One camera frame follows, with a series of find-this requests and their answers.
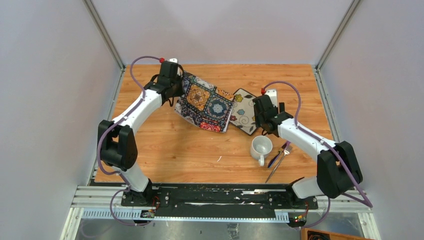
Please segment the square floral plate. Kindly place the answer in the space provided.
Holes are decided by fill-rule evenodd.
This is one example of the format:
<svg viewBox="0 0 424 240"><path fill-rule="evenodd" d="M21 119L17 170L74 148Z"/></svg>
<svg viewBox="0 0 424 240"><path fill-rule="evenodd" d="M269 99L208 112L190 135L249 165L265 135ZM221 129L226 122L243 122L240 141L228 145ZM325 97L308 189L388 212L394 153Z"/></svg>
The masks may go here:
<svg viewBox="0 0 424 240"><path fill-rule="evenodd" d="M234 92L234 103L229 122L236 128L251 136L258 129L256 126L253 99L256 96L243 88Z"/></svg>

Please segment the colourful patterned placemat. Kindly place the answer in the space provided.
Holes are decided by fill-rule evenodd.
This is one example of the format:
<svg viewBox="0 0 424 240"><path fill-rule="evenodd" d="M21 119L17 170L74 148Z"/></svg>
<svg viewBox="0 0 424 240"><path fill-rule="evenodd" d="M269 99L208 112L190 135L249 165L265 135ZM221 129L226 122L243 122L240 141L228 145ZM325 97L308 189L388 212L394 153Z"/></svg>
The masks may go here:
<svg viewBox="0 0 424 240"><path fill-rule="evenodd" d="M200 77L184 72L183 95L175 112L190 124L206 131L225 133L234 106L235 95Z"/></svg>

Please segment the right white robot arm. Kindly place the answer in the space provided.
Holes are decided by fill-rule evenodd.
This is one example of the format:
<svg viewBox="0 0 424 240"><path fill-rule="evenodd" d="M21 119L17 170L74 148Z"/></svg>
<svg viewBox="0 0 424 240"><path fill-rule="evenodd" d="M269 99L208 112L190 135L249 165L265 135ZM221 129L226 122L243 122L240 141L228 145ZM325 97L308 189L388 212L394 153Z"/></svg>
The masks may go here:
<svg viewBox="0 0 424 240"><path fill-rule="evenodd" d="M303 177L289 185L286 204L298 209L312 196L331 199L344 194L363 181L353 146L347 141L335 142L319 136L300 124L296 116L279 110L269 95L252 100L255 123L267 134L273 134L296 145L316 161L316 176Z"/></svg>

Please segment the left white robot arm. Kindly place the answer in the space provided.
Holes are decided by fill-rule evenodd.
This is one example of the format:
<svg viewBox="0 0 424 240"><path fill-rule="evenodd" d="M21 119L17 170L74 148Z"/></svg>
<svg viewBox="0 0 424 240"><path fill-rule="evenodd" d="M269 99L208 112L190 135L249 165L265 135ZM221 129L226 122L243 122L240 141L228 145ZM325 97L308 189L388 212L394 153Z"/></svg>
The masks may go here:
<svg viewBox="0 0 424 240"><path fill-rule="evenodd" d="M137 165L136 133L147 118L166 102L183 94L184 69L176 58L160 60L159 73L141 87L139 97L118 117L98 125L96 160L106 175L119 175L127 198L142 207L153 201L152 181Z"/></svg>

